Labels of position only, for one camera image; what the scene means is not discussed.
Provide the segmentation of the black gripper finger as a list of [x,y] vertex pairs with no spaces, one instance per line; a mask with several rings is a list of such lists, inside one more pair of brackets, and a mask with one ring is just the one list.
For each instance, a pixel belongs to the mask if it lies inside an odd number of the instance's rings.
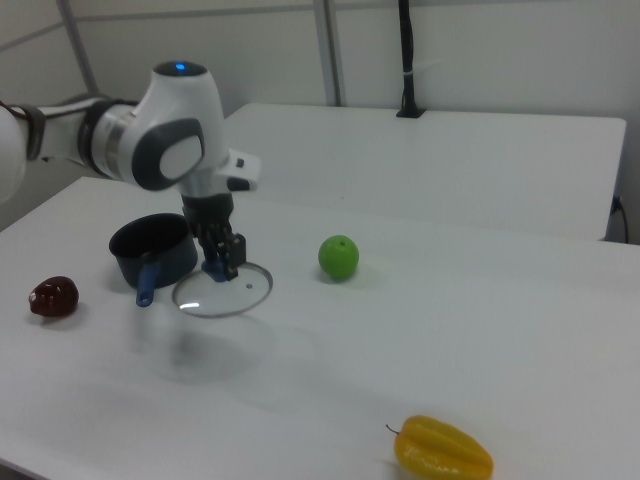
[[202,270],[207,273],[221,273],[223,264],[220,260],[216,241],[204,239],[201,241],[201,248],[204,254],[204,260],[201,265]]
[[232,234],[227,242],[227,280],[235,279],[238,269],[246,262],[246,239],[241,234]]

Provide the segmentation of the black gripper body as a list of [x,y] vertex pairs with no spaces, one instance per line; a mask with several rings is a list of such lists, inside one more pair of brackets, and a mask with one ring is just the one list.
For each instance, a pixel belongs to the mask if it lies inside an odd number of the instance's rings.
[[227,242],[233,234],[230,216],[234,208],[230,193],[195,198],[182,196],[184,217],[200,247],[204,239],[215,240],[220,260],[227,259]]

